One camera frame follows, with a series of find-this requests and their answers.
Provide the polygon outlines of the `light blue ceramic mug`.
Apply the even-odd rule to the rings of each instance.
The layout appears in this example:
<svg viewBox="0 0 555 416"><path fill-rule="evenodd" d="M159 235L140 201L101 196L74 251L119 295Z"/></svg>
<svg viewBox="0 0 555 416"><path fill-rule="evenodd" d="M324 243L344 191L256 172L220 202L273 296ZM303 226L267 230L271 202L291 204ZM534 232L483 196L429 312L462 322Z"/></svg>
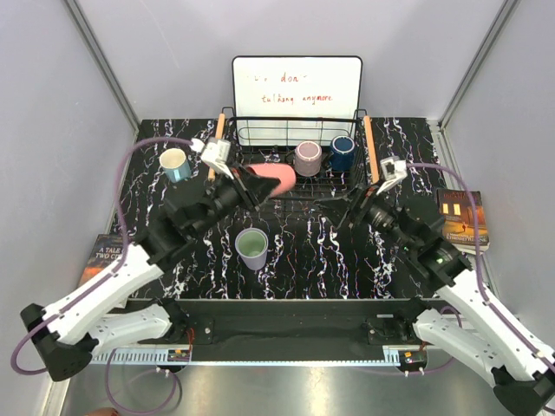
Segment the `light blue ceramic mug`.
<svg viewBox="0 0 555 416"><path fill-rule="evenodd" d="M160 166L168 179L176 184L191 178L191 168L186 153L179 148L170 148L159 156Z"/></svg>

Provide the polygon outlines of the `green plastic cup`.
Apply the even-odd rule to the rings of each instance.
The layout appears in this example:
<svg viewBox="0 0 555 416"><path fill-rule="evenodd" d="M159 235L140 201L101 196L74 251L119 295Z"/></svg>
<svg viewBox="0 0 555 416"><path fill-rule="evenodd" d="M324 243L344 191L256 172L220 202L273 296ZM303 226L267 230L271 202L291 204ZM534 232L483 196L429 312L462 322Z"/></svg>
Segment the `green plastic cup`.
<svg viewBox="0 0 555 416"><path fill-rule="evenodd" d="M238 238L238 251L247 257L257 257L266 249L266 236L261 231L246 230Z"/></svg>

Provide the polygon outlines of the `lavender plastic cup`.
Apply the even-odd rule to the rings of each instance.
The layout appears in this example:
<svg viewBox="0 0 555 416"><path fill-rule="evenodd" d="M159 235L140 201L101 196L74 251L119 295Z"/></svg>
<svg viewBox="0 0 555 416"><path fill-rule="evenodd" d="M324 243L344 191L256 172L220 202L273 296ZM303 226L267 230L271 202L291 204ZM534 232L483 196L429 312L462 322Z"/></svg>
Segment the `lavender plastic cup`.
<svg viewBox="0 0 555 416"><path fill-rule="evenodd" d="M264 268L268 247L268 237L258 228L244 229L235 239L236 251L246 267L253 271Z"/></svg>

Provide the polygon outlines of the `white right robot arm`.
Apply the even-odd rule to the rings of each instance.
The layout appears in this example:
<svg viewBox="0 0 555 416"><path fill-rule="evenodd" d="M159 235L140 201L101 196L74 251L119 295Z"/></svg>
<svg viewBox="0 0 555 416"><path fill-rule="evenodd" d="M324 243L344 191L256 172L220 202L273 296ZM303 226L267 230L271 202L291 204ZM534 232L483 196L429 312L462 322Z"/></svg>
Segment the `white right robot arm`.
<svg viewBox="0 0 555 416"><path fill-rule="evenodd" d="M443 218L431 198L389 203L375 187L316 201L336 227L369 225L389 237L417 281L448 302L474 331L450 324L435 309L413 300L394 321L396 338L417 339L452 355L478 374L513 415L536 415L554 398L554 350L528 330L482 283L475 265L441 234Z"/></svg>

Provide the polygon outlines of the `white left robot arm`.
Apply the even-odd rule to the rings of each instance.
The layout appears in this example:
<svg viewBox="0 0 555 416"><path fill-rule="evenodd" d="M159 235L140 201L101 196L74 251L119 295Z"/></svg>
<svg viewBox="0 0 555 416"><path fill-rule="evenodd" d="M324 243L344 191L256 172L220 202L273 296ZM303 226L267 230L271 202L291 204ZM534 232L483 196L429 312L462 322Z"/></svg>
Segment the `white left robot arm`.
<svg viewBox="0 0 555 416"><path fill-rule="evenodd" d="M144 340L186 337L187 313L174 301L152 301L123 315L108 312L182 261L194 244L238 209L256 210L296 184L285 164L236 166L210 186L189 180L166 192L147 228L106 269L47 307L31 303L21 318L54 381L80 373L96 356Z"/></svg>

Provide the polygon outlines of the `pink plastic cup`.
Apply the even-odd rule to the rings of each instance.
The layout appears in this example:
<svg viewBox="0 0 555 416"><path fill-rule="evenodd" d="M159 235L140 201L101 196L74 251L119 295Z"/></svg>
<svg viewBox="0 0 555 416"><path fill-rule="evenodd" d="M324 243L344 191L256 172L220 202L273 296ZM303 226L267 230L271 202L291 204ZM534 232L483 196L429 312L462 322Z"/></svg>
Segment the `pink plastic cup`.
<svg viewBox="0 0 555 416"><path fill-rule="evenodd" d="M297 175L293 167L282 163L251 164L247 168L262 178L278 179L280 184L272 191L274 198L290 191L297 182Z"/></svg>

